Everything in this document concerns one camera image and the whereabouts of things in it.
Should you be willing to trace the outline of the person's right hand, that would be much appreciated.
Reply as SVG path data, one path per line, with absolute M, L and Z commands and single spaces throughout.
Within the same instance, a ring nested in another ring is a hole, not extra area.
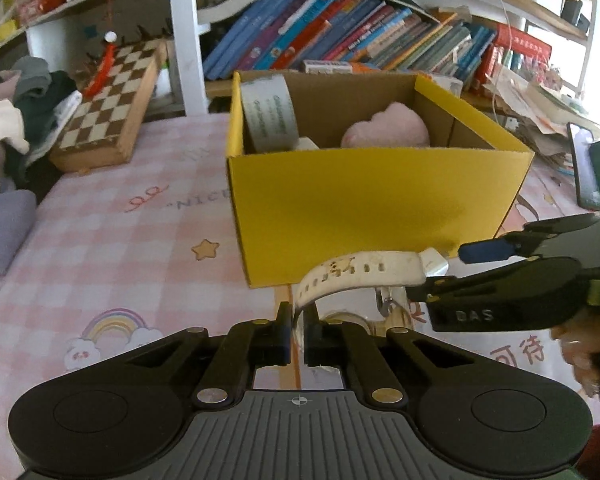
M 574 318 L 554 326 L 550 337 L 560 344 L 562 358 L 572 366 L 586 396 L 593 398 L 600 389 L 600 369 L 592 360 L 600 353 L 600 309 L 580 310 Z

